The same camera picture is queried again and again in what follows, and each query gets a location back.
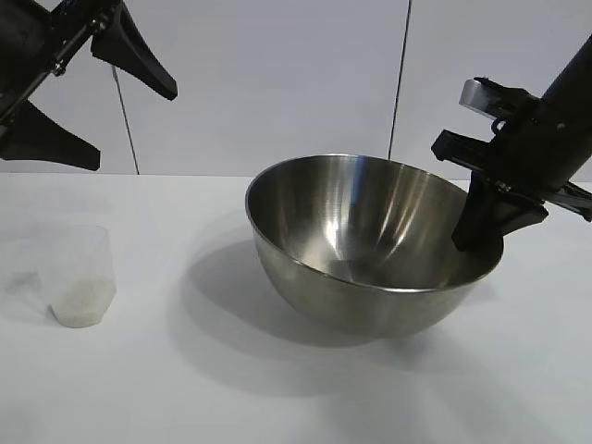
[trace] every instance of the white tabletop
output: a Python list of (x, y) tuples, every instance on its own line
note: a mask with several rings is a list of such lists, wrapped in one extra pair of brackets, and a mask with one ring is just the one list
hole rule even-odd
[(103, 225), (118, 285), (85, 329), (0, 300), (0, 443), (592, 442), (589, 224), (550, 208), (438, 326), (367, 341), (270, 287), (248, 182), (0, 176), (1, 229)]

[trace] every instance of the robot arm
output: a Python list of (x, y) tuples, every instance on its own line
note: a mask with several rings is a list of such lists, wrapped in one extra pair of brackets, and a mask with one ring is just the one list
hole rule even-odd
[(461, 105), (493, 118), (494, 137), (444, 130), (432, 146), (437, 159), (472, 170), (452, 236), (460, 250), (542, 222), (546, 201), (592, 220), (592, 194), (569, 181), (592, 155), (592, 37), (540, 99), (475, 78), (465, 83)]
[(169, 100), (177, 83), (158, 63), (122, 0), (63, 0), (47, 11), (33, 0), (0, 0), (0, 158), (96, 170), (100, 153), (31, 102), (92, 38), (92, 55), (126, 70)]

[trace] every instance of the panel seam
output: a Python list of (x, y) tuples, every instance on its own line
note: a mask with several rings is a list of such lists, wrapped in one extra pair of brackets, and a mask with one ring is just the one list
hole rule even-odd
[(126, 112), (126, 106), (123, 103), (123, 94), (121, 93), (121, 85), (119, 84), (119, 77), (117, 76), (116, 68), (111, 65), (113, 70), (113, 79), (117, 86), (117, 94), (119, 95), (119, 104), (121, 105), (121, 112), (123, 114), (123, 121), (126, 126), (126, 132), (128, 133), (129, 148), (131, 149), (131, 157), (133, 158), (133, 165), (136, 167), (136, 174), (140, 176), (140, 168), (138, 167), (138, 157), (136, 156), (136, 150), (133, 146), (133, 139), (131, 138), (130, 122), (128, 121), (128, 113)]
[(403, 34), (403, 47), (401, 50), (401, 60), (399, 63), (399, 76), (397, 78), (397, 91), (395, 92), (395, 105), (392, 111), (392, 127), (390, 128), (390, 140), (388, 141), (388, 159), (392, 156), (392, 145), (395, 139), (395, 126), (397, 124), (397, 112), (399, 111), (399, 100), (401, 99), (401, 81), (403, 78), (403, 68), (405, 64), (405, 53), (407, 51), (407, 37), (409, 36), (409, 23), (411, 20), (411, 9), (413, 0), (407, 2), (407, 17), (405, 19), (405, 33)]

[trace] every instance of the bowl rim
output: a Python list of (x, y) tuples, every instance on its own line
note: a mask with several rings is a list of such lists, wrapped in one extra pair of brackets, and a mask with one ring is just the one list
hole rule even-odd
[(425, 171), (421, 168), (418, 168), (416, 166), (411, 166), (408, 164), (403, 164), (402, 162), (397, 162), (394, 160), (390, 160), (390, 159), (385, 159), (382, 157), (374, 157), (371, 155), (364, 155), (364, 154), (313, 154), (313, 155), (305, 155), (305, 156), (298, 156), (298, 157), (292, 157), (290, 159), (286, 159), (286, 160), (282, 160), (280, 162), (275, 163), (272, 166), (268, 166), (266, 169), (264, 169), (263, 171), (261, 171), (259, 174), (257, 174), (252, 180), (251, 183), (249, 184), (249, 187), (247, 188), (247, 191), (245, 192), (245, 197), (244, 197), (244, 204), (245, 204), (245, 210), (247, 213), (247, 218), (249, 219), (249, 222), (251, 224), (252, 229), (255, 231), (255, 233), (261, 238), (263, 239), (270, 247), (272, 247), (274, 250), (276, 250), (277, 252), (279, 252), (282, 256), (286, 257), (287, 259), (289, 259), (290, 261), (292, 261), (295, 265), (300, 265), (302, 267), (304, 267), (305, 269), (307, 269), (309, 272), (313, 272), (314, 274), (317, 274), (319, 276), (323, 276), (326, 278), (330, 278), (332, 280), (336, 280), (337, 282), (341, 282), (343, 284), (347, 284), (347, 285), (351, 285), (354, 287), (358, 287), (358, 288), (363, 288), (363, 289), (368, 289), (368, 290), (377, 290), (377, 291), (383, 291), (383, 292), (387, 292), (387, 293), (413, 293), (413, 294), (427, 294), (427, 293), (435, 293), (435, 292), (442, 292), (442, 291), (450, 291), (450, 290), (458, 290), (458, 289), (462, 289), (465, 287), (469, 287), (473, 284), (475, 284), (476, 282), (478, 282), (479, 280), (483, 279), (484, 277), (486, 277), (487, 275), (489, 275), (493, 270), (496, 269), (496, 267), (500, 264), (501, 261), (501, 257), (503, 256), (504, 253), (504, 241), (503, 241), (503, 236), (499, 236), (497, 243), (499, 244), (498, 248), (499, 248), (499, 256), (497, 258), (497, 260), (495, 261), (495, 263), (493, 264), (493, 266), (491, 268), (489, 268), (488, 271), (480, 274), (479, 276), (477, 276), (475, 279), (460, 284), (460, 285), (451, 285), (451, 286), (447, 286), (447, 287), (439, 287), (439, 288), (423, 288), (423, 289), (408, 289), (408, 288), (395, 288), (395, 287), (382, 287), (379, 285), (373, 285), (373, 284), (366, 284), (363, 282), (355, 282), (355, 281), (351, 281), (348, 279), (344, 279), (341, 277), (336, 277), (333, 275), (330, 275), (329, 273), (326, 273), (324, 271), (319, 270), (318, 268), (314, 268), (313, 266), (310, 266), (308, 264), (305, 264), (304, 262), (300, 261), (299, 259), (296, 259), (295, 257), (291, 256), (290, 254), (286, 253), (283, 249), (279, 248), (274, 242), (272, 242), (265, 234), (263, 234), (263, 232), (261, 231), (261, 229), (259, 229), (259, 227), (257, 227), (257, 224), (255, 223), (255, 221), (253, 220), (253, 215), (251, 214), (251, 209), (249, 208), (249, 196), (251, 195), (251, 191), (253, 189), (254, 184), (265, 174), (267, 174), (268, 172), (270, 172), (273, 169), (276, 169), (277, 167), (281, 167), (282, 165), (297, 161), (297, 160), (306, 160), (306, 159), (314, 159), (314, 158), (320, 158), (320, 157), (342, 157), (342, 158), (353, 158), (353, 159), (372, 159), (372, 160), (378, 160), (381, 162), (387, 162), (387, 163), (391, 163), (400, 167), (406, 167), (406, 168), (410, 168), (412, 170), (418, 171), (420, 173), (426, 174), (427, 176), (429, 176), (430, 178), (436, 179), (442, 183), (444, 183), (445, 185), (452, 187), (454, 190), (459, 191), (463, 194), (466, 194), (466, 191), (463, 190), (461, 187), (459, 187), (458, 185), (456, 185), (455, 183), (450, 182), (449, 180), (446, 180), (434, 173), (430, 173), (429, 171)]

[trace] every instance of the stainless steel bowl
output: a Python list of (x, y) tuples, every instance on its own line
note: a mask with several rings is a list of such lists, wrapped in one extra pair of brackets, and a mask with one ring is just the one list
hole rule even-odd
[(448, 315), (499, 262), (503, 240), (459, 252), (450, 235), (466, 193), (412, 166), (319, 155), (270, 167), (246, 210), (261, 263), (299, 312), (389, 337)]

